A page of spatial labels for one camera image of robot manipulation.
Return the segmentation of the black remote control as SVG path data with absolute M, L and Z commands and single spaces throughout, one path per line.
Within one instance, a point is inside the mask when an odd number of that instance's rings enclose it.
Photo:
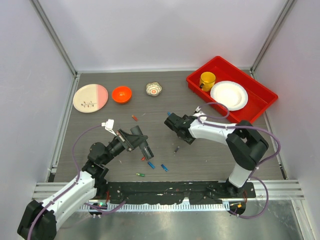
M 151 148 L 149 147 L 149 144 L 147 143 L 147 141 L 143 141 L 139 145 L 139 148 L 140 148 L 140 150 L 146 160 L 150 160 L 154 157 L 154 154 L 153 154 Z

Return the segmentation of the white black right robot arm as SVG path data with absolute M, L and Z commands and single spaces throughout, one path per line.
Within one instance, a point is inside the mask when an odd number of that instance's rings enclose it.
M 226 193 L 233 198 L 244 191 L 244 185 L 269 148 L 269 144 L 250 122 L 223 124 L 208 121 L 203 112 L 178 116 L 171 113 L 164 124 L 176 133 L 179 139 L 192 144 L 196 139 L 205 139 L 228 146 L 235 166 L 225 183 Z

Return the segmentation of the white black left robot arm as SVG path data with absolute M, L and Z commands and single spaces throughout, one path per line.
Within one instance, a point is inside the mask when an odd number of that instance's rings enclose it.
M 25 208 L 17 228 L 17 234 L 25 240 L 53 240 L 64 222 L 92 198 L 102 199 L 107 192 L 106 165 L 123 151 L 140 148 L 150 160 L 153 153 L 148 145 L 148 136 L 139 126 L 130 133 L 119 129 L 108 145 L 96 142 L 89 148 L 87 162 L 77 167 L 74 179 L 50 197 L 38 202 L 32 200 Z

